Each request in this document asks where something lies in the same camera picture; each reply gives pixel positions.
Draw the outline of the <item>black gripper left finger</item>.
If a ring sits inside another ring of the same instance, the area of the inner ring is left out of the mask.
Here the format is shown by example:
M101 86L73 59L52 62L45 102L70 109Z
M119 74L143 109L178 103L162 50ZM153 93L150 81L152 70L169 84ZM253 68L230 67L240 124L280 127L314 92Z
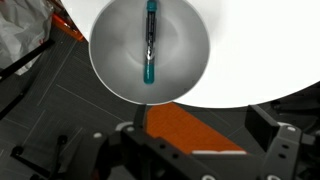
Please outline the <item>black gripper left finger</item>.
M120 131L124 166L137 180L214 180L214 172L162 138L146 132L147 106L139 105L133 124Z

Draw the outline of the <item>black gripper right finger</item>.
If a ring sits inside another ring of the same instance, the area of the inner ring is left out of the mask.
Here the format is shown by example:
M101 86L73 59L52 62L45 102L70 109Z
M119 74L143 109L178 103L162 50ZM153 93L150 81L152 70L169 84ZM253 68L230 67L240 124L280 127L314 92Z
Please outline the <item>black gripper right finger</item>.
M260 180L315 180L315 137L280 124L258 105L247 108L245 127L265 157Z

